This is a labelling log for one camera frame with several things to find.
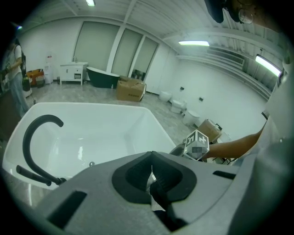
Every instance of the hand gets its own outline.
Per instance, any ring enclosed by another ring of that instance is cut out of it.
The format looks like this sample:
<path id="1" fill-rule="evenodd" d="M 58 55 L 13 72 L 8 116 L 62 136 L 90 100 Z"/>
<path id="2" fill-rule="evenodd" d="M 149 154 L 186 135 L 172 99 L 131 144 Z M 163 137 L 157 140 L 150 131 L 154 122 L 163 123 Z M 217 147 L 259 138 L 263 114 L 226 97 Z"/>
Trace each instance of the hand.
<path id="1" fill-rule="evenodd" d="M 214 157 L 211 152 L 209 151 L 208 153 L 206 153 L 202 159 L 207 159 L 207 158 L 211 158 L 211 157 Z"/>
<path id="2" fill-rule="evenodd" d="M 1 70 L 1 71 L 0 71 L 0 74 L 1 74 L 2 77 L 5 77 L 5 75 L 7 74 L 6 69 Z"/>
<path id="3" fill-rule="evenodd" d="M 6 74 L 11 72 L 11 66 L 8 64 L 5 68 Z"/>

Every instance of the ceiling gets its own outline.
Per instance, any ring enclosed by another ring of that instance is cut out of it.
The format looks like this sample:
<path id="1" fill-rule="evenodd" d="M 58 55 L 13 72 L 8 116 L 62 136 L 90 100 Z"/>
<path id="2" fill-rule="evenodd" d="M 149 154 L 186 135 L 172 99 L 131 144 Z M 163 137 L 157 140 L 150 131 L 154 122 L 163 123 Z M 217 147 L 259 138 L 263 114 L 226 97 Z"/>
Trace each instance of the ceiling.
<path id="1" fill-rule="evenodd" d="M 268 98 L 277 77 L 255 62 L 257 54 L 282 69 L 286 39 L 264 27 L 235 23 L 224 11 L 216 23 L 204 0 L 47 0 L 28 17 L 24 30 L 67 17 L 105 17 L 137 26 L 153 34 L 177 53 L 242 80 Z M 210 47 L 181 46 L 181 40 L 206 40 Z"/>

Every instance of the white toilet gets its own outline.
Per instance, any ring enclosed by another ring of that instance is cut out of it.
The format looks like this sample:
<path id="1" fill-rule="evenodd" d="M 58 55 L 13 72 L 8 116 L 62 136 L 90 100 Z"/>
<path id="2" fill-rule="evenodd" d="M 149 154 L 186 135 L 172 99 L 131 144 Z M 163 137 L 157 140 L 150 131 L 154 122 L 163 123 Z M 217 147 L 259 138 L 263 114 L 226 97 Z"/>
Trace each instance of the white toilet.
<path id="1" fill-rule="evenodd" d="M 187 126 L 191 126 L 193 125 L 196 120 L 199 118 L 199 114 L 197 114 L 194 111 L 191 110 L 187 110 L 187 112 L 185 113 L 185 116 L 183 118 L 183 123 Z"/>
<path id="2" fill-rule="evenodd" d="M 174 113 L 180 113 L 183 105 L 184 105 L 184 103 L 181 101 L 172 100 L 170 110 Z"/>
<path id="3" fill-rule="evenodd" d="M 163 102 L 167 102 L 171 99 L 172 93 L 168 91 L 161 91 L 159 94 L 159 99 Z"/>
<path id="4" fill-rule="evenodd" d="M 184 113 L 186 111 L 186 109 L 187 109 L 187 101 L 183 101 L 183 105 L 182 105 L 182 109 L 181 109 L 182 113 Z"/>

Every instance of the window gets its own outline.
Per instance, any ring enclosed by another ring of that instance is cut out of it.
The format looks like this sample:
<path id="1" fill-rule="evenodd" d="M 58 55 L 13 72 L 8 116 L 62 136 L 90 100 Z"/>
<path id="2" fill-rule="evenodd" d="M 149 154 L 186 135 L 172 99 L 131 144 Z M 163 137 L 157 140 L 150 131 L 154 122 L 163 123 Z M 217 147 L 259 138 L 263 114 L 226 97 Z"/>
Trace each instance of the window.
<path id="1" fill-rule="evenodd" d="M 106 71 L 107 63 L 118 26 L 84 22 L 76 44 L 74 56 L 78 62 Z"/>
<path id="2" fill-rule="evenodd" d="M 132 78 L 144 80 L 157 46 L 158 43 L 145 38 L 132 72 Z"/>
<path id="3" fill-rule="evenodd" d="M 128 76 L 137 47 L 142 38 L 141 34 L 126 29 L 120 40 L 115 54 L 112 73 Z"/>

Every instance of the pipe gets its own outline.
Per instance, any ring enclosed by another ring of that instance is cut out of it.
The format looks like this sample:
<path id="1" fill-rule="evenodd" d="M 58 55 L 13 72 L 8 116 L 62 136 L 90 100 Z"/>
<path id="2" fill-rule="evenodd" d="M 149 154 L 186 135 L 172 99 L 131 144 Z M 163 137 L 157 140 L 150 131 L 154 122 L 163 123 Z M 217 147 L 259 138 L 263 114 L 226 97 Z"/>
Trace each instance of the pipe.
<path id="1" fill-rule="evenodd" d="M 64 178 L 56 178 L 49 173 L 47 173 L 45 170 L 43 170 L 41 167 L 39 167 L 32 159 L 31 152 L 30 152 L 30 145 L 31 140 L 33 137 L 33 134 L 35 133 L 36 129 L 44 124 L 44 123 L 55 123 L 59 127 L 63 126 L 63 121 L 60 120 L 58 117 L 54 115 L 43 115 L 38 118 L 36 118 L 27 128 L 24 137 L 23 137 L 23 156 L 26 160 L 26 163 L 28 166 L 35 171 L 37 174 L 41 175 L 45 179 L 48 179 L 52 182 L 54 182 L 57 185 L 60 185 L 61 183 L 65 182 L 66 179 Z"/>
<path id="2" fill-rule="evenodd" d="M 47 186 L 50 186 L 51 185 L 51 181 L 48 180 L 48 179 L 45 179 L 43 178 L 42 176 L 39 176 L 37 174 L 34 174 L 30 171 L 28 171 L 27 169 L 21 167 L 20 165 L 17 165 L 17 173 L 21 174 L 22 176 L 24 177 L 27 177 L 29 179 L 32 179 L 32 180 L 35 180 L 35 181 L 38 181 L 40 183 L 44 183 L 46 184 Z"/>

